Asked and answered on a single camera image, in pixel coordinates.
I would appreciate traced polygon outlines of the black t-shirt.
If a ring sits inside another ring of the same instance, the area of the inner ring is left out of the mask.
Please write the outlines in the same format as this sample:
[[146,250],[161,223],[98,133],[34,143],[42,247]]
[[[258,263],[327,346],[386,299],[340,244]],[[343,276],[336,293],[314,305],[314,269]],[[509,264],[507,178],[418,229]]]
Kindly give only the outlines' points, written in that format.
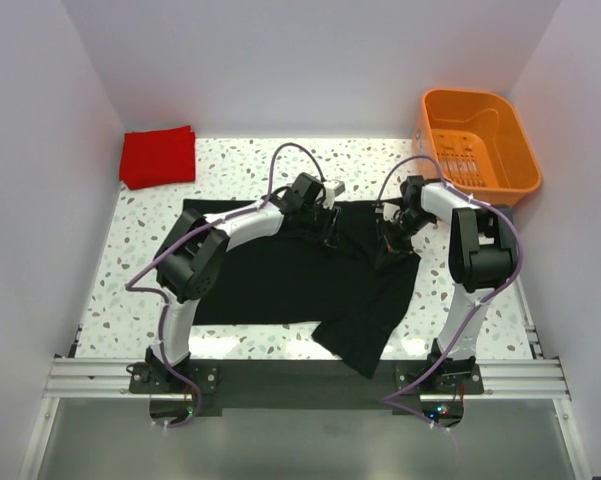
[[[188,201],[183,211],[219,214],[247,205]],[[409,307],[420,258],[414,252],[396,263],[376,265],[379,237],[372,205],[336,206],[341,208],[336,248],[305,240],[298,232],[280,232],[227,252],[192,327],[311,322],[318,345],[363,377],[373,377]]]

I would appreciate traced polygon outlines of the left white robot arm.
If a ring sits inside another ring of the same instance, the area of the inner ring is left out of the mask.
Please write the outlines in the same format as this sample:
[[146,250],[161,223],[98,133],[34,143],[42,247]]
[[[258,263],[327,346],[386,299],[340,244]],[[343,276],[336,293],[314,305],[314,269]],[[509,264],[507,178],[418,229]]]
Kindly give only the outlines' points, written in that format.
[[296,233],[327,245],[335,237],[345,191],[341,180],[318,180],[302,173],[290,186],[245,207],[219,214],[182,212],[154,259],[158,293],[164,297],[157,344],[145,361],[152,383],[165,392],[193,387],[189,333],[201,299],[216,284],[227,252],[280,232]]

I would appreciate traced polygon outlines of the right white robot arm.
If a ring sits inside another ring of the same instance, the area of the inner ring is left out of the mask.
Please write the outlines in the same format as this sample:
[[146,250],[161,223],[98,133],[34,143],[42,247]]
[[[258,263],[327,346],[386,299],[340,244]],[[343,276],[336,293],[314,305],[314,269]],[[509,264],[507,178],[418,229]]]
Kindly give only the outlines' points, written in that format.
[[381,258],[406,255],[416,233],[442,220],[450,227],[447,265],[454,292],[428,366],[391,399],[435,377],[471,373],[489,306],[515,281],[523,261],[521,240],[505,207],[477,200],[444,180],[421,176],[409,176],[400,191],[396,203],[382,199],[374,203]]

